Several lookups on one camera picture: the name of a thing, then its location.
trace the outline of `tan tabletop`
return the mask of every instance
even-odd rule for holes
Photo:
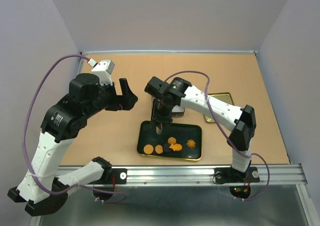
[[[62,165],[85,165],[101,156],[113,165],[208,165],[230,164],[232,149],[218,127],[206,123],[203,115],[186,109],[175,123],[199,125],[202,130],[202,158],[199,161],[141,156],[137,153],[140,124],[151,117],[151,96],[144,92],[152,76],[164,80],[182,70],[198,70],[211,78],[209,93],[230,92],[237,106],[255,109],[256,133],[252,152],[262,155],[268,163],[289,163],[264,81],[254,55],[95,55],[96,61],[111,59],[115,63],[112,80],[121,93],[119,78],[127,78],[138,102],[130,111],[101,111],[87,122],[66,152]],[[89,73],[85,63],[82,72]],[[181,74],[204,90],[206,78],[198,74]],[[261,164],[258,158],[252,160]]]

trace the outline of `white wall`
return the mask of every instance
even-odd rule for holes
[[[287,0],[53,0],[81,51],[256,50]]]
[[[0,0],[0,15],[0,224],[27,225],[25,203],[7,197],[27,171],[21,147],[24,120],[48,68],[78,50],[52,0]],[[27,136],[31,157],[45,112],[67,92],[76,64],[73,59],[62,63],[40,94]]]
[[[289,154],[320,215],[320,0],[288,0],[258,62]]]

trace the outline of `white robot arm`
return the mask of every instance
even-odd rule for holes
[[[125,78],[119,79],[122,95],[116,94],[111,80],[115,65],[111,60],[96,63],[91,59],[88,63],[93,67],[91,74],[82,73],[71,80],[69,93],[52,106],[43,119],[31,162],[34,172],[28,170],[22,182],[8,192],[13,201],[27,202],[25,210],[31,216],[58,211],[78,187],[65,193],[61,191],[72,185],[107,179],[111,173],[111,164],[97,157],[72,173],[56,177],[65,152],[90,117],[103,109],[131,110],[138,100]]]
[[[153,77],[148,82],[145,92],[157,99],[153,101],[151,123],[156,127],[158,134],[166,124],[172,122],[171,110],[176,105],[213,117],[204,92],[182,78],[176,77],[169,84]],[[229,140],[242,154],[235,149],[232,150],[231,169],[245,177],[251,162],[250,144],[256,128],[255,111],[249,105],[241,108],[211,96],[207,99],[218,122],[231,132]]]

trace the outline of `dark round cookie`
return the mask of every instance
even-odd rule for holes
[[[170,144],[169,144],[169,143],[164,144],[164,145],[163,145],[163,151],[164,151],[165,153],[172,152],[172,149],[169,148],[169,147],[170,147]]]

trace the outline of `metal extrusion bar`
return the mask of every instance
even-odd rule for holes
[[[314,205],[306,191],[306,187],[304,185],[297,185],[297,190],[309,225],[320,225]]]
[[[260,182],[267,181],[267,169],[264,165],[258,168]],[[119,187],[132,186],[233,186],[235,183],[214,184],[213,175],[217,166],[123,166],[127,169],[126,184]],[[60,167],[57,174],[65,174],[80,167]],[[304,171],[300,165],[269,165],[270,185],[307,184]]]
[[[80,74],[82,72],[82,69],[84,68],[84,63],[85,63],[85,60],[83,58],[80,59],[80,62],[79,62],[79,67],[78,67],[78,71],[77,71],[77,75]]]
[[[109,51],[92,51],[82,52],[82,55],[132,55],[132,54],[256,54],[258,51],[217,51],[217,50],[109,50]]]

